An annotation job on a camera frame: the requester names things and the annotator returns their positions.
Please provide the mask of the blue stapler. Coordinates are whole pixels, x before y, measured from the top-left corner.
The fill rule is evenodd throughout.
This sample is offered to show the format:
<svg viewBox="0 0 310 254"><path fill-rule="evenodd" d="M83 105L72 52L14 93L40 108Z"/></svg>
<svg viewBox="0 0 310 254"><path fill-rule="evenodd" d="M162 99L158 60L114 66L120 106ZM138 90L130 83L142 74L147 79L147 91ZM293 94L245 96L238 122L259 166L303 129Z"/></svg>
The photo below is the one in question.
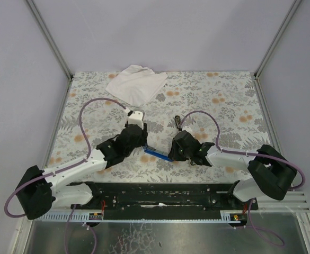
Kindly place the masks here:
<svg viewBox="0 0 310 254"><path fill-rule="evenodd" d="M158 150L154 147L151 147L151 146L144 146L143 149L144 149L145 153L147 153L151 156L154 156L154 157L157 157L157 158L169 161L169 162L173 161L173 159L169 158L169 154L167 152L160 151L160 150Z"/></svg>

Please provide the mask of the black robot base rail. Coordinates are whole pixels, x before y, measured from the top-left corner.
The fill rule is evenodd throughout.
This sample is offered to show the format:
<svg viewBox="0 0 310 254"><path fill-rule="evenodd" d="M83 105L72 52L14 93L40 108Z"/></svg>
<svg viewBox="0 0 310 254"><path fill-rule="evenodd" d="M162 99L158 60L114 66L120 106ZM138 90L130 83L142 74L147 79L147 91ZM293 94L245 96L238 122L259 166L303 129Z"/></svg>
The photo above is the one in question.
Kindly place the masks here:
<svg viewBox="0 0 310 254"><path fill-rule="evenodd" d="M102 211L109 219L206 219L216 212L237 211L245 218L257 204L229 193L233 184L94 183L92 199L77 210Z"/></svg>

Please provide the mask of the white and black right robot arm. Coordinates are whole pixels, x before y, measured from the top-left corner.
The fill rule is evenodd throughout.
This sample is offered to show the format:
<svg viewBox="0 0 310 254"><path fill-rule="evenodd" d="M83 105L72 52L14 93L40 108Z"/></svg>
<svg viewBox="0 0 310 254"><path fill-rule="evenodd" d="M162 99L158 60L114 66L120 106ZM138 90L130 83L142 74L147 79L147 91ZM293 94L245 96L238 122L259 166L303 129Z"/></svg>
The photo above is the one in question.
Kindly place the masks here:
<svg viewBox="0 0 310 254"><path fill-rule="evenodd" d="M187 131L181 131L173 138L169 158L190 160L199 166L246 170L251 178L237 181L229 191L241 202L262 196L281 201L297 174L297 170L269 145L263 145L253 153L242 150L226 153L212 142L200 143Z"/></svg>

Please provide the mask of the beige stapler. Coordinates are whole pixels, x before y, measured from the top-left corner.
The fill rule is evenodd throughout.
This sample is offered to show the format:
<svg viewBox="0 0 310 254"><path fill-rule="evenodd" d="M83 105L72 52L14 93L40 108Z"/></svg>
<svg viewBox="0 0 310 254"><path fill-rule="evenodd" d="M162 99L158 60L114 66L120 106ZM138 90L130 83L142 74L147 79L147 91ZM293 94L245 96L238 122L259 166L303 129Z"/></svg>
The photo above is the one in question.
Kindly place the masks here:
<svg viewBox="0 0 310 254"><path fill-rule="evenodd" d="M179 115L174 117L174 123L178 131L182 131L182 121Z"/></svg>

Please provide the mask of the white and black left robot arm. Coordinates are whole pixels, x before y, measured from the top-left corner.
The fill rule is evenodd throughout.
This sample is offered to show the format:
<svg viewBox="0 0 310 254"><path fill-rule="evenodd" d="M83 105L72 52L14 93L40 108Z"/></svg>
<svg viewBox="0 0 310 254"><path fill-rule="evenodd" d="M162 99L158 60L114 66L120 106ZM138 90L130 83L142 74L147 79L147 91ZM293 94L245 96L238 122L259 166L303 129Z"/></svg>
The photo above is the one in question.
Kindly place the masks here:
<svg viewBox="0 0 310 254"><path fill-rule="evenodd" d="M68 184L98 170L115 166L129 157L134 149L147 143L147 124L142 127L127 124L115 138L108 139L92 149L87 159L71 161L62 169L49 171L32 166L26 170L15 189L24 216L34 220L46 214L56 203L56 193Z"/></svg>

